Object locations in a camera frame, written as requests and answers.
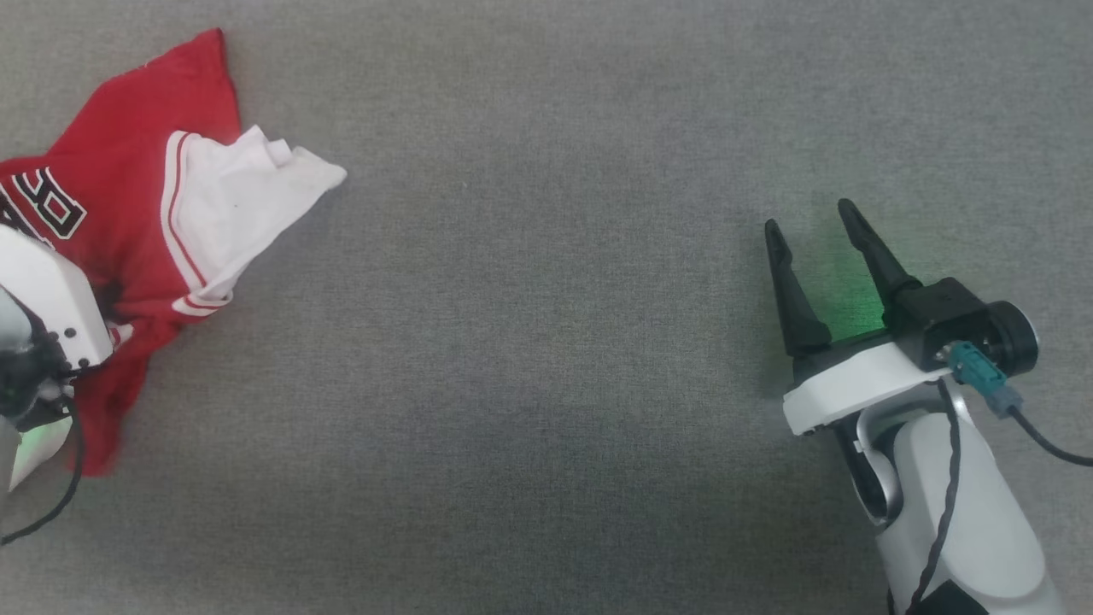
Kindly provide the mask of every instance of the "robotic arm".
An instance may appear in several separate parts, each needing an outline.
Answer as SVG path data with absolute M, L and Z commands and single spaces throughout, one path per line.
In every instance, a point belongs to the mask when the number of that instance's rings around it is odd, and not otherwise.
M 0 225 L 0 516 L 7 494 L 79 428 L 69 383 L 111 353 L 83 271 L 45 244 Z M 71 498 L 79 463 L 70 493 L 40 524 Z M 4 536 L 0 544 L 26 533 Z
M 974 386 L 999 416 L 1023 422 L 1006 379 L 1036 365 L 1032 326 L 1012 304 L 986 304 L 953 277 L 924 285 L 853 202 L 841 200 L 838 211 L 881 296 L 884 329 L 833 342 L 777 223 L 767 221 L 778 318 L 794 359 L 783 410 L 794 434 L 828 431 L 837 440 L 880 529 L 890 613 L 1065 613 L 1039 542 L 957 387 Z

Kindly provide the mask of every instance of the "gray fabric surface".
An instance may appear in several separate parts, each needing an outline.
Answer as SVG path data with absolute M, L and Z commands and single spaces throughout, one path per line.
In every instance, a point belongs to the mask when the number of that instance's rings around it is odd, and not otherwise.
M 1013 299 L 1027 414 L 1093 451 L 1091 11 L 8 0 L 0 155 L 220 25 L 245 121 L 350 179 L 156 356 L 115 474 L 0 554 L 0 610 L 883 612 L 833 442 L 780 416 L 762 222 L 836 334 L 875 321 L 841 196 Z M 1093 476 L 975 414 L 1083 612 Z

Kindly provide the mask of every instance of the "cloth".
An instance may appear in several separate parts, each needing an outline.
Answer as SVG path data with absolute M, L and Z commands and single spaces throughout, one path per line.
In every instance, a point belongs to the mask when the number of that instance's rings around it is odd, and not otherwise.
M 230 301 L 344 177 L 257 127 L 240 134 L 219 29 L 104 83 L 46 155 L 0 163 L 3 221 L 83 269 L 116 345 L 74 382 L 85 473 L 109 469 L 151 354 Z

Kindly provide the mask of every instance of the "cable connector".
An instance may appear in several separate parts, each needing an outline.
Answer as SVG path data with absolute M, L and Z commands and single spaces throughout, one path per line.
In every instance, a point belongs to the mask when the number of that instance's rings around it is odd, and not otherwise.
M 949 369 L 957 382 L 968 385 L 983 395 L 987 407 L 998 418 L 1010 416 L 1013 410 L 1020 411 L 1024 404 L 1021 395 L 1006 383 L 1006 374 L 998 369 L 974 344 L 957 342 L 947 346 Z

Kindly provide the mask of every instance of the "jersey lettering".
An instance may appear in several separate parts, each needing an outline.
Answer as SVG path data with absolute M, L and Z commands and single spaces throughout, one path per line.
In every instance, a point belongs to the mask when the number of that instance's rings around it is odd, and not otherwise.
M 38 232 L 34 229 L 34 226 L 31 225 L 30 221 L 27 221 L 26 217 L 23 217 L 23 212 L 15 206 L 11 197 L 8 196 L 8 190 L 3 188 L 3 184 L 0 184 L 0 224 L 11 226 L 28 237 L 34 237 L 38 240 L 45 241 L 49 245 L 49 247 L 52 247 L 52 244 L 39 235 Z
M 71 238 L 87 215 L 87 210 L 61 189 L 48 166 L 35 170 L 33 177 L 31 173 L 13 175 L 12 180 L 42 221 L 62 239 Z

